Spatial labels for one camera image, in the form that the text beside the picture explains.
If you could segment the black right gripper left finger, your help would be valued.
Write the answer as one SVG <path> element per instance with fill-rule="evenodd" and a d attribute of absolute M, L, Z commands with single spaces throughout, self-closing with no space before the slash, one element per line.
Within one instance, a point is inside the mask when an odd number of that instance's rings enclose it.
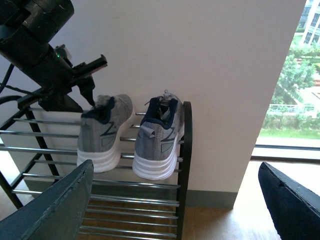
<path fill-rule="evenodd" d="M 2 240 L 75 240 L 87 209 L 94 165 L 89 159 L 1 220 Z"/>

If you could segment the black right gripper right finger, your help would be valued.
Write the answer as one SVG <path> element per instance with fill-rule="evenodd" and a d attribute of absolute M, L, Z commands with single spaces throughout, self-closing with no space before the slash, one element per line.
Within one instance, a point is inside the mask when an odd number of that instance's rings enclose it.
<path fill-rule="evenodd" d="M 282 240 L 320 238 L 320 196 L 267 162 L 258 180 L 274 227 Z"/>

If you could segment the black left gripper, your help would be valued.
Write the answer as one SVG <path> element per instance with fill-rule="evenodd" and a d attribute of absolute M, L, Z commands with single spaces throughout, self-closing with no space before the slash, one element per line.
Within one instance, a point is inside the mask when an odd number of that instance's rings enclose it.
<path fill-rule="evenodd" d="M 78 86 L 80 94 L 95 106 L 92 74 L 107 66 L 104 55 L 90 63 L 75 67 L 67 57 L 65 46 L 52 48 L 49 44 L 23 46 L 17 50 L 17 66 L 40 85 L 36 93 L 39 105 L 47 112 L 82 113 L 83 109 L 68 93 Z"/>

